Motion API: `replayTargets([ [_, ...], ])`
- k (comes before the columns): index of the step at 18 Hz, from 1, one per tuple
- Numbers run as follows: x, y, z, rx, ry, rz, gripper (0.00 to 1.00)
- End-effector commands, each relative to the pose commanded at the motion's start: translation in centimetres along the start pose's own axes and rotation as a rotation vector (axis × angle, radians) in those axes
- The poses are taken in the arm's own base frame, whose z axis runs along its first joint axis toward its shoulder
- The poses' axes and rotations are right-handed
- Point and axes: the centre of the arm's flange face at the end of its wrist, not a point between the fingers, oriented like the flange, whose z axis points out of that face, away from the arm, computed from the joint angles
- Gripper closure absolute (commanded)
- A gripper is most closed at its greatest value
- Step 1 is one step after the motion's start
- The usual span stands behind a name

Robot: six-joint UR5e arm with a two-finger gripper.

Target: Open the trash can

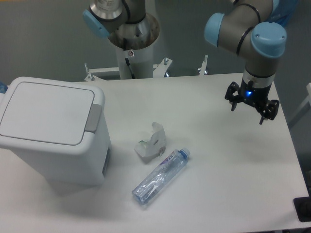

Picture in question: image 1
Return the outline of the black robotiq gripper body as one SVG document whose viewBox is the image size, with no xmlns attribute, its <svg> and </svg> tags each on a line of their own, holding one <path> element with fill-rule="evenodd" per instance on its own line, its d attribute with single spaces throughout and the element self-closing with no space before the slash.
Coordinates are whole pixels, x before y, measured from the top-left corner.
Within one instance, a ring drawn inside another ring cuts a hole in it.
<svg viewBox="0 0 311 233">
<path fill-rule="evenodd" d="M 268 105 L 268 94 L 271 85 L 265 88 L 251 87 L 242 80 L 240 90 L 238 91 L 238 103 L 243 102 L 254 108 L 264 110 Z"/>
</svg>

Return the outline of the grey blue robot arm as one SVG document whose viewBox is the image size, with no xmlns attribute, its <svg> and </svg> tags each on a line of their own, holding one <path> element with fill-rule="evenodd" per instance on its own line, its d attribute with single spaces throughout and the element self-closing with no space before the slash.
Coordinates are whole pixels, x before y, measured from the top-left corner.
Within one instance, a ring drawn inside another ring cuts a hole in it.
<svg viewBox="0 0 311 233">
<path fill-rule="evenodd" d="M 280 57 L 285 51 L 285 29 L 268 19 L 276 11 L 277 0 L 236 0 L 229 14 L 213 14 L 204 28 L 205 40 L 242 57 L 242 82 L 231 83 L 225 99 L 235 109 L 243 102 L 261 116 L 261 121 L 277 116 L 279 101 L 268 94 Z M 93 0 L 83 11 L 83 19 L 100 38 L 115 47 L 122 79 L 161 77 L 154 69 L 153 45 L 159 37 L 159 23 L 146 12 L 143 0 Z"/>
</svg>

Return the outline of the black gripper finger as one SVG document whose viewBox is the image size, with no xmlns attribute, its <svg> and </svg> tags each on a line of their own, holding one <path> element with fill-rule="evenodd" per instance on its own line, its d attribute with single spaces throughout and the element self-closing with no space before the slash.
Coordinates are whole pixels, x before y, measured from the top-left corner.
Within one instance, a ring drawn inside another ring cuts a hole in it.
<svg viewBox="0 0 311 233">
<path fill-rule="evenodd" d="M 241 95 L 241 88 L 236 82 L 232 82 L 227 88 L 225 99 L 231 104 L 231 111 L 236 109 L 238 103 L 243 102 L 243 96 Z"/>
<path fill-rule="evenodd" d="M 262 125 L 265 120 L 274 120 L 278 114 L 279 100 L 267 100 L 255 104 L 255 109 L 261 115 L 259 125 Z"/>
</svg>

